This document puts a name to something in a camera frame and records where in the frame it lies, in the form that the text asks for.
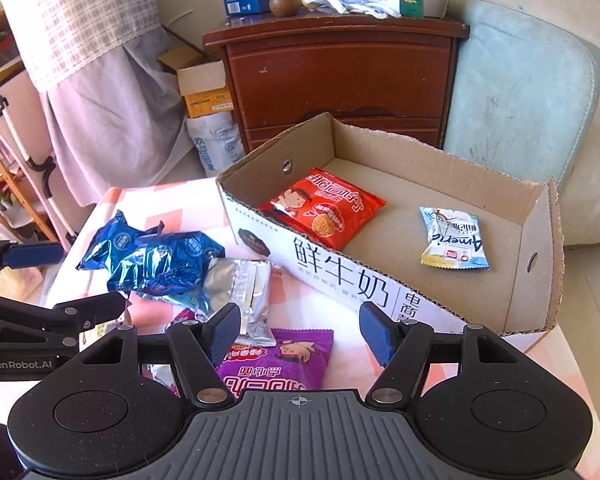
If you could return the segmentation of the silver foil snack pack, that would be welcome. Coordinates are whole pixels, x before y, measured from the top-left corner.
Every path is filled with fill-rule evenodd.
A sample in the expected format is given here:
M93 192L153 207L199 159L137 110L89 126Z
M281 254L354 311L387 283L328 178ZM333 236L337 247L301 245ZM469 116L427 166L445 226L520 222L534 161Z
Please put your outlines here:
M208 320L226 304L236 304L240 312L237 343L275 347L276 339L268 327L271 276L268 260L213 259L199 291L199 310Z

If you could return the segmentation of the blue foil snack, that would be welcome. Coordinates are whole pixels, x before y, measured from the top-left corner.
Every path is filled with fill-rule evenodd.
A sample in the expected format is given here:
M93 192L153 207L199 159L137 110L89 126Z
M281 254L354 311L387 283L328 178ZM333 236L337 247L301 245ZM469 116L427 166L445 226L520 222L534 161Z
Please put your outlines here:
M211 261L225 257L225 247L204 232L146 235L110 271L110 292L166 296L200 285Z
M163 229L163 221L145 231L133 228L126 221L123 211L118 210L94 234L76 268L87 271L114 270L120 260L132 252L135 242L140 237L161 234Z

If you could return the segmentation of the purple snack pack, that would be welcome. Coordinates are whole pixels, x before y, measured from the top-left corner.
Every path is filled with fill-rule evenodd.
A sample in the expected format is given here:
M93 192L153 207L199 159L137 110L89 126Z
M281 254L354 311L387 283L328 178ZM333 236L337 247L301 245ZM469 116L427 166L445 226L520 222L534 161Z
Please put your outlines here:
M268 327L260 314L242 313L240 331L227 352L211 363L230 393L322 388L334 345L332 330Z

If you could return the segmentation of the blue white Amer snack pack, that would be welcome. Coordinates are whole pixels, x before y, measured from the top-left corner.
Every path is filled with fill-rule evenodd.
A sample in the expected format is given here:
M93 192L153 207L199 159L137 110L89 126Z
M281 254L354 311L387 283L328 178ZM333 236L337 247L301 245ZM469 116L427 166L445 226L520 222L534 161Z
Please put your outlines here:
M490 268L477 216L436 207L420 207L419 212L428 240L428 246L420 256L421 264L445 270Z

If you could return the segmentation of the red snack pack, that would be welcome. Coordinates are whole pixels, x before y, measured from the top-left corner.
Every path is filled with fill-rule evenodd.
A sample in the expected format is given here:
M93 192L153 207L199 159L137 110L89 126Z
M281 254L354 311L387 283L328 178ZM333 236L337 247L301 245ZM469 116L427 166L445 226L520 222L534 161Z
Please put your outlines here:
M259 210L314 242L341 250L386 203L383 198L314 167Z

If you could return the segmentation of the wooden shelf rack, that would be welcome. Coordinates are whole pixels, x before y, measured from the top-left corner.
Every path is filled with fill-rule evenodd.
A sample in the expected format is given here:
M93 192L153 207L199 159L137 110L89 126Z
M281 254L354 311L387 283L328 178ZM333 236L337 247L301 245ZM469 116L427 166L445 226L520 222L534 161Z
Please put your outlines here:
M8 164L0 154L0 225L18 242L52 240L45 217L27 196L26 178L18 162Z

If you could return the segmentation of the cut milk carton box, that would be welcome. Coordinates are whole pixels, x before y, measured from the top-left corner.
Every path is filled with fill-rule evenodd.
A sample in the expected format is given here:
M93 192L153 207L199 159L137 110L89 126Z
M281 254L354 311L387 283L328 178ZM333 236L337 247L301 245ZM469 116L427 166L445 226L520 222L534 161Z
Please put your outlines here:
M340 249L294 227L311 170L370 192L384 206ZM329 114L294 126L216 180L239 244L352 308L371 301L392 318L440 332L477 323L501 335L543 333L562 300L564 251L553 182L521 181L408 136L348 126ZM420 260L428 244L420 208L473 214L484 269Z

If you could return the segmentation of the white printed bag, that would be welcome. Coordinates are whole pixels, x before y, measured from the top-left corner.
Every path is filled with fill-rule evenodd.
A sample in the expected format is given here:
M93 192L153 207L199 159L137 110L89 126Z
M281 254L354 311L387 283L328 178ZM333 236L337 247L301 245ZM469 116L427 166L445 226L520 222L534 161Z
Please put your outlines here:
M186 128L208 178L241 160L246 152L231 112L187 118Z

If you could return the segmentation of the checkered pink fabric cover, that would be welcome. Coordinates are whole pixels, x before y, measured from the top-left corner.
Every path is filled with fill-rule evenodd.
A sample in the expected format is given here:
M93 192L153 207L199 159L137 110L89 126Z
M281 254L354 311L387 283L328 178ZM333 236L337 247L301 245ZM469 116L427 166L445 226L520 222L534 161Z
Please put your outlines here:
M2 0L40 95L59 169L81 206L163 181L193 142L156 0Z

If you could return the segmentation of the open small cardboard box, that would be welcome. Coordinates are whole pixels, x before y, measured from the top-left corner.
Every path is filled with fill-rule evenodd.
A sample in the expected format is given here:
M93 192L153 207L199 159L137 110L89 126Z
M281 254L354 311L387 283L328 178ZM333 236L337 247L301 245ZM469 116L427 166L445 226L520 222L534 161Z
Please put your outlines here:
M166 51L158 61L175 73L189 118L234 110L222 61L209 61L189 46Z

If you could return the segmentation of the dark wooden nightstand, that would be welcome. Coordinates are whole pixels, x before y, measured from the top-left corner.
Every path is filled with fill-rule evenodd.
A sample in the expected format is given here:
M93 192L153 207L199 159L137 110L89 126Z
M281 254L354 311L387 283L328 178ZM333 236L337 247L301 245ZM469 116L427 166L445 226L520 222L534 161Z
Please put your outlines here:
M322 113L438 148L458 48L468 37L468 25L452 18L302 11L293 18L232 16L202 42L224 64L242 143L251 152Z

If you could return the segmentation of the light blue sofa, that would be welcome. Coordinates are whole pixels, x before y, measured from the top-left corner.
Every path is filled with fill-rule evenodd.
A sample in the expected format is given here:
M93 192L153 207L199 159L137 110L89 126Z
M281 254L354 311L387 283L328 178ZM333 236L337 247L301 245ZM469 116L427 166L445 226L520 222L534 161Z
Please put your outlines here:
M482 0L450 0L448 14L470 32L445 151L520 180L554 180L566 244L600 244L600 48Z

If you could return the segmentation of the white work gloves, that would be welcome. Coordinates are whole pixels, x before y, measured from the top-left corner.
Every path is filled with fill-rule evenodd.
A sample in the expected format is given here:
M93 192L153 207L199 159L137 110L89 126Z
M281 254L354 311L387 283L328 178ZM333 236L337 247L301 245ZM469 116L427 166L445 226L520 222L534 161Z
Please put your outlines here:
M362 14L384 20L385 18L400 18L399 11L393 10L381 2L372 0L301 0L310 11L328 14Z

